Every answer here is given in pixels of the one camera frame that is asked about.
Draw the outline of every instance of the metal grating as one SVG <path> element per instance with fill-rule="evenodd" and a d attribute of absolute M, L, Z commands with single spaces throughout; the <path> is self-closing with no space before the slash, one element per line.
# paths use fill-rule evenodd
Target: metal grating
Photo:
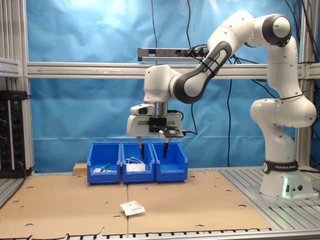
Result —
<path fill-rule="evenodd" d="M 320 200 L 278 203 L 266 207 L 248 190 L 251 185 L 261 184 L 263 170 L 261 167 L 233 168 L 195 168 L 190 172 L 219 171 L 233 184 L 243 197 L 272 225 L 267 229 L 163 232 L 146 234 L 105 235 L 103 230 L 98 235 L 66 236 L 64 240 L 105 240 L 105 239 L 320 239 Z M 313 182 L 320 183 L 320 174 L 305 173 Z M 66 173 L 35 174 L 36 176 L 72 175 Z M 1 201 L 10 196 L 22 179 L 0 179 Z"/>

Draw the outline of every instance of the blue backdrop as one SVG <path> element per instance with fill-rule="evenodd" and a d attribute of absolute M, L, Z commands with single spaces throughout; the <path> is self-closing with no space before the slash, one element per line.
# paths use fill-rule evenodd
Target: blue backdrop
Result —
<path fill-rule="evenodd" d="M 27 0 L 29 60 L 34 62 L 137 63 L 138 48 L 155 48 L 151 0 Z M 281 13 L 279 0 L 190 0 L 191 45 L 206 44 L 212 32 L 238 10 L 253 17 Z M 154 0 L 158 48 L 188 48 L 187 0 Z M 243 46 L 236 55 L 267 62 L 263 48 Z M 31 79 L 34 157 L 39 173 L 71 171 L 86 162 L 92 142 L 131 142 L 126 133 L 130 107 L 143 102 L 143 79 Z M 212 80 L 194 105 L 198 136 L 180 140 L 189 167 L 226 167 L 229 80 Z M 230 97 L 231 166 L 261 166 L 262 132 L 250 107 L 269 94 L 251 80 L 234 80 Z M 190 105 L 182 126 L 193 130 Z M 287 132 L 294 136 L 294 129 Z"/>

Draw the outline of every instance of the cardboard sheet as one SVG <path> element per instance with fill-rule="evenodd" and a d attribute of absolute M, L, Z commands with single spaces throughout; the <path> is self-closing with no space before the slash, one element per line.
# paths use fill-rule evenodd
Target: cardboard sheet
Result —
<path fill-rule="evenodd" d="M 272 227 L 218 171 L 189 172 L 185 183 L 130 184 L 128 196 L 145 208 L 129 217 L 130 234 Z"/>
<path fill-rule="evenodd" d="M 126 234 L 127 186 L 71 175 L 35 176 L 0 210 L 0 239 Z"/>

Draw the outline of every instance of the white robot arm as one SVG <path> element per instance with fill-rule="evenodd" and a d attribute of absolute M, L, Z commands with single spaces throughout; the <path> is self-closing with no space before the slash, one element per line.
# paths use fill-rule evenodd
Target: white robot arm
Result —
<path fill-rule="evenodd" d="M 308 127 L 315 121 L 317 111 L 299 87 L 297 44 L 291 36 L 289 20 L 281 14 L 254 19 L 248 12 L 236 12 L 213 32 L 207 56 L 191 72 L 181 74 L 168 65 L 148 68 L 144 103 L 130 109 L 127 133 L 138 138 L 141 148 L 142 136 L 168 139 L 165 148 L 172 138 L 183 137 L 186 132 L 182 130 L 181 116 L 167 113 L 169 99 L 186 104 L 197 102 L 208 82 L 243 44 L 267 49 L 267 83 L 280 95 L 280 99 L 257 100 L 250 110 L 265 138 L 265 174 L 260 191 L 275 199 L 312 197 L 317 193 L 310 180 L 298 171 L 294 141 L 282 127 Z"/>

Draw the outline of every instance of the blue bin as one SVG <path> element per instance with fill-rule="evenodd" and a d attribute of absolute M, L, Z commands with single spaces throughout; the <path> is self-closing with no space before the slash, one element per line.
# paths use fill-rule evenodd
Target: blue bin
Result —
<path fill-rule="evenodd" d="M 163 142 L 152 143 L 156 160 L 155 180 L 159 183 L 184 182 L 188 179 L 188 158 L 179 142 L 171 142 L 164 158 Z"/>
<path fill-rule="evenodd" d="M 121 181 L 121 143 L 94 142 L 91 144 L 87 165 L 87 180 L 90 184 L 114 184 Z M 94 169 L 111 164 L 106 170 L 115 172 L 94 172 Z"/>
<path fill-rule="evenodd" d="M 138 142 L 123 142 L 122 145 L 122 176 L 124 183 L 145 183 L 155 180 L 155 157 L 150 142 L 144 144 L 144 159 L 141 156 L 141 150 Z M 135 157 L 142 160 L 145 164 L 145 171 L 127 172 L 128 161 Z"/>

